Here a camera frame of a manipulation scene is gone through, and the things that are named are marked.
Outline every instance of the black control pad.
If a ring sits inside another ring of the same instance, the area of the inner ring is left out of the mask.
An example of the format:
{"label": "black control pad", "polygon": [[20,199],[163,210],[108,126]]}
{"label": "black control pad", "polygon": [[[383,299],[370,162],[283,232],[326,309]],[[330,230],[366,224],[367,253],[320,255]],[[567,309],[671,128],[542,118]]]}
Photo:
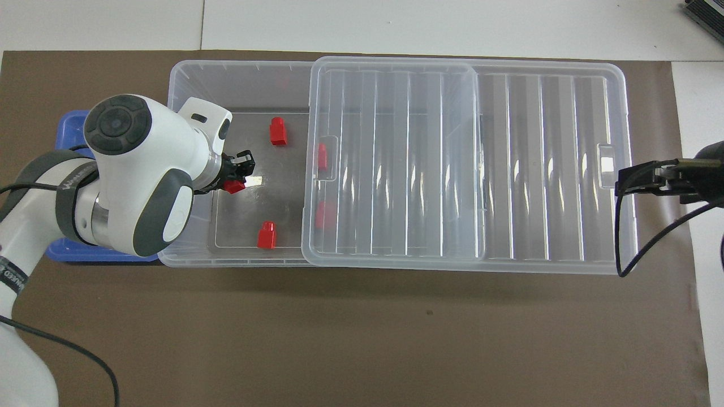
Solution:
{"label": "black control pad", "polygon": [[88,113],[83,129],[93,150],[116,156],[133,150],[146,139],[151,131],[151,111],[138,96],[114,96]]}

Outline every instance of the transparent lid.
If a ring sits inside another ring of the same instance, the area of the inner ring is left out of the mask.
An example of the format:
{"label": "transparent lid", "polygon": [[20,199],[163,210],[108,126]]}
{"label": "transparent lid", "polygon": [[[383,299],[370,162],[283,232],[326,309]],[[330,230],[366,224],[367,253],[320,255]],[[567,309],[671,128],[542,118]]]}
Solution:
{"label": "transparent lid", "polygon": [[[610,64],[324,57],[302,252],[335,267],[615,273],[631,164]],[[631,201],[621,252],[636,249]]]}

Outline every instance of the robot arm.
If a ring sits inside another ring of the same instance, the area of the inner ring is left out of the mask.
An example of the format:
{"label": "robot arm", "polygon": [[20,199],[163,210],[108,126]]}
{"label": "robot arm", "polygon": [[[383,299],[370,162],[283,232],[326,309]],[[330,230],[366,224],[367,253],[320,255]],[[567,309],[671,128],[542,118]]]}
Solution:
{"label": "robot arm", "polygon": [[[244,188],[250,151],[222,152],[232,120],[226,109],[190,98],[178,113],[136,95],[102,101],[84,134],[95,160],[52,151],[17,182],[54,190],[13,190],[0,208],[0,315],[12,305],[47,246],[66,236],[149,256],[183,231],[194,194]],[[0,406],[57,406],[50,371],[11,327],[0,324]]]}

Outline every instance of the black label band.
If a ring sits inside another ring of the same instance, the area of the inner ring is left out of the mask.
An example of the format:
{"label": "black label band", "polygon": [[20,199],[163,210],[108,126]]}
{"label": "black label band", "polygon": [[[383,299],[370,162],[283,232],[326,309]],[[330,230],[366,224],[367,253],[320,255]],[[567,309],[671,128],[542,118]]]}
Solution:
{"label": "black label band", "polygon": [[14,265],[12,261],[0,256],[0,282],[10,287],[16,294],[20,294],[25,284],[28,283],[28,275]]}

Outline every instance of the black ribbed object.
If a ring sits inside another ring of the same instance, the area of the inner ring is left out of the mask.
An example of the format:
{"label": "black ribbed object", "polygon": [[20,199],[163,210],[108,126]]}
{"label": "black ribbed object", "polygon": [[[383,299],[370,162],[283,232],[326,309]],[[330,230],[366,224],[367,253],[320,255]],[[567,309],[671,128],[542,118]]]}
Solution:
{"label": "black ribbed object", "polygon": [[686,2],[683,10],[697,24],[724,43],[723,0],[691,0]]}

